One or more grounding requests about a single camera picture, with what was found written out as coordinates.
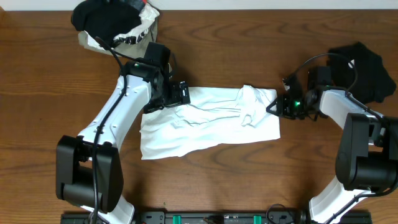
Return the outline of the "white printed t-shirt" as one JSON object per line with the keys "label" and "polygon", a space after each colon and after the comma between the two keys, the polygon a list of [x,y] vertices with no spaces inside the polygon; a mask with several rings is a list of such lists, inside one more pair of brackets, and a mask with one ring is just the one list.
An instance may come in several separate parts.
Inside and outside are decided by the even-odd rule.
{"label": "white printed t-shirt", "polygon": [[182,157],[219,144],[247,144],[280,138],[279,118],[266,111],[275,89],[191,87],[191,102],[144,114],[143,160]]}

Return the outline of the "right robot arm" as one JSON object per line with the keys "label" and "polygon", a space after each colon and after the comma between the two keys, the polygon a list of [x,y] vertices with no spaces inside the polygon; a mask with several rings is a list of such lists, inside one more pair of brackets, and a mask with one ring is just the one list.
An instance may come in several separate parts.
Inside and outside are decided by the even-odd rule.
{"label": "right robot arm", "polygon": [[333,180],[294,223],[354,223],[350,210],[366,198],[383,197],[397,189],[397,119],[385,117],[356,100],[341,87],[319,86],[305,100],[277,97],[267,112],[299,119],[310,114],[331,118],[343,135]]}

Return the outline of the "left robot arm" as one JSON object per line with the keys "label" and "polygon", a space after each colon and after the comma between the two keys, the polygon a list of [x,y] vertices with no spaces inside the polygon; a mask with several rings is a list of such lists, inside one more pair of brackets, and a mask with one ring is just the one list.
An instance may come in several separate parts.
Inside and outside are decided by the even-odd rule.
{"label": "left robot arm", "polygon": [[188,84],[170,79],[168,65],[128,62],[96,118],[77,136],[62,136],[56,147],[55,193],[84,208],[85,223],[132,223],[135,208],[122,195],[119,152],[140,112],[190,103]]}

